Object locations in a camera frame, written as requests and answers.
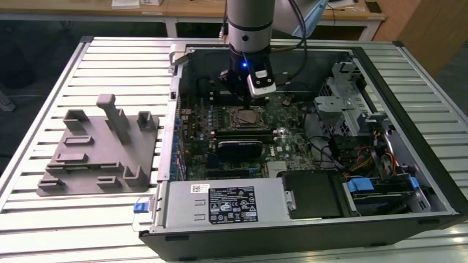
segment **circuit board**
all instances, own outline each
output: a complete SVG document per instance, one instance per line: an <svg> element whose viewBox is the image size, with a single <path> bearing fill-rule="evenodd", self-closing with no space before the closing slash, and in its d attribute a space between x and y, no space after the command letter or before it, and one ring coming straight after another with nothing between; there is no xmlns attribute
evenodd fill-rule
<svg viewBox="0 0 468 263"><path fill-rule="evenodd" d="M310 147L306 145L304 130L300 126L300 118L304 109L300 103L289 101L286 95L269 97L264 106L252 106L249 110L261 116L261 122L254 127L269 130L269 135L258 139L260 135L252 135L252 139L262 140L261 156L244 162L218 162L217 166L208 165L216 158L210 133L218 130L232 131L236 126L232 121L232 114L240 107L214 106L210 101L200 99L193 107L185 111L182 116L185 127L185 165L186 180L216 179L208 176L210 171L248 170L249 178L268 178L266 163L285 161L288 170L310 170L313 156Z"/></svg>

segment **gray plastic holder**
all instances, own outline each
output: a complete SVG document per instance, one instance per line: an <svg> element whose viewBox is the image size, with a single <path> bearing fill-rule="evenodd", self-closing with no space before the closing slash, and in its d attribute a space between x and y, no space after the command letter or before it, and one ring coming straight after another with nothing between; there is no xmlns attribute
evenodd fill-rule
<svg viewBox="0 0 468 263"><path fill-rule="evenodd" d="M37 185L38 196L148 190L158 118L150 112L126 117L114 101L113 94L97 98L106 117L68 110L66 129Z"/></svg>

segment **cardboard box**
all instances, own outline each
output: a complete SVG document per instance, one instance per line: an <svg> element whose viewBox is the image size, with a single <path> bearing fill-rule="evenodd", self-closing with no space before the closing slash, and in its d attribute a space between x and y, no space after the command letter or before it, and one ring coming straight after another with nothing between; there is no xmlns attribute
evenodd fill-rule
<svg viewBox="0 0 468 263"><path fill-rule="evenodd" d="M141 4L160 5L164 0L141 0Z"/></svg>

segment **aluminum table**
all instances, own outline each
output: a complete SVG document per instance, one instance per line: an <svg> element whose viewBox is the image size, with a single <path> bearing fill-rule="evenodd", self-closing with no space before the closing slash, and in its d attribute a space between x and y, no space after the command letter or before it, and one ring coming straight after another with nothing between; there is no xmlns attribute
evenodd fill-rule
<svg viewBox="0 0 468 263"><path fill-rule="evenodd" d="M274 44L292 41L274 40ZM113 93L125 114L150 111L164 126L172 77L173 43L221 44L217 39L84 38L57 80L36 120L0 178L0 263L5 262L164 262L134 230L133 203L145 193L38 197L36 185L54 152L66 110L81 108L104 116L97 95ZM462 192L468 193L468 119L404 47L390 42L310 41L309 46L361 46L389 84L417 128ZM377 99L370 98L380 108ZM160 127L158 138L164 130ZM164 140L154 146L154 172ZM249 256L204 262L462 262L466 224L424 232L394 245L306 253Z"/></svg>

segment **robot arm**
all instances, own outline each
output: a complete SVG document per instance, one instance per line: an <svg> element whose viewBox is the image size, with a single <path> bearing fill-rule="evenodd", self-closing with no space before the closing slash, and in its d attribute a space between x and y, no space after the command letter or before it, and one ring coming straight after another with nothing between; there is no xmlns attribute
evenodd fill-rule
<svg viewBox="0 0 468 263"><path fill-rule="evenodd" d="M326 3L328 0L297 1L300 10L308 11L306 35L318 23ZM272 29L296 36L300 26L289 0L228 0L226 15L230 62L220 79L233 95L248 103L276 91L269 63Z"/></svg>

